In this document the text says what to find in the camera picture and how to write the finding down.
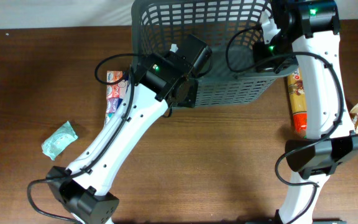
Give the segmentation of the spaghetti pasta package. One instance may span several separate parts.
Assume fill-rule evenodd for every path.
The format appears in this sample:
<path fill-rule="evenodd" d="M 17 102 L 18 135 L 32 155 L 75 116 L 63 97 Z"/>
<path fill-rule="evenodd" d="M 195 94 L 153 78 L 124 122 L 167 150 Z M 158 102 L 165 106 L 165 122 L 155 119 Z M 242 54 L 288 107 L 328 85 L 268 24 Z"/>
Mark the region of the spaghetti pasta package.
<path fill-rule="evenodd" d="M 295 132 L 301 138 L 305 138 L 307 129 L 307 106 L 303 79 L 299 68 L 287 77 L 287 87 Z"/>

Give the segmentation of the grey plastic mesh basket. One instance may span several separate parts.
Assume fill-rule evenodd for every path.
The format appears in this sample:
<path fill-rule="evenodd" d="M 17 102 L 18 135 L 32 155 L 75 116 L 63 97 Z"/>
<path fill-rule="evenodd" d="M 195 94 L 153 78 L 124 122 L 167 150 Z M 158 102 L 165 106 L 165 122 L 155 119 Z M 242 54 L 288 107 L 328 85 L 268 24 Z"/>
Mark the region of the grey plastic mesh basket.
<path fill-rule="evenodd" d="M 265 71 L 236 73 L 254 64 L 254 46 L 264 42 L 254 30 L 272 18 L 270 1 L 136 0 L 131 8 L 132 49 L 135 53 L 163 53 L 180 45 L 189 34 L 206 42 L 212 59 L 203 68 L 195 105 L 247 104 L 256 100 L 276 79 L 292 74 L 296 65 L 285 63 L 279 73 L 271 63 Z"/>

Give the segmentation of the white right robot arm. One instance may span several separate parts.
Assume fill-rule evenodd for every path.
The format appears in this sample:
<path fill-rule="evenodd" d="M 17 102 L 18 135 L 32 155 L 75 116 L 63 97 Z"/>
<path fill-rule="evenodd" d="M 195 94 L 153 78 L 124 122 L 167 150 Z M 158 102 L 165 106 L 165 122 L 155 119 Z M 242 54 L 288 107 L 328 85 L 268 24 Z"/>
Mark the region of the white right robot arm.
<path fill-rule="evenodd" d="M 291 178 L 275 223 L 311 223 L 324 184 L 358 155 L 358 133 L 346 106 L 339 65 L 340 20 L 334 1 L 272 1 L 261 22 L 264 56 L 257 68 L 295 64 L 306 92 L 306 137 L 289 140 L 281 160 Z"/>

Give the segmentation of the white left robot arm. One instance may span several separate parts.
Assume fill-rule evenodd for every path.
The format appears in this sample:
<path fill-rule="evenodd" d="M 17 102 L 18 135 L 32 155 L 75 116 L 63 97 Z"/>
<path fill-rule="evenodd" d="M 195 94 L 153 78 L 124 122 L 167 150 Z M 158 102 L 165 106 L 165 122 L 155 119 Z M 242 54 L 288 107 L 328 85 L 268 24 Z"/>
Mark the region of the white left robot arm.
<path fill-rule="evenodd" d="M 75 223 L 111 223 L 119 199 L 113 180 L 146 130 L 170 108 L 193 108 L 198 77 L 211 48 L 190 34 L 176 49 L 144 56 L 129 74 L 129 91 L 97 138 L 68 167 L 47 174 L 54 197 Z"/>

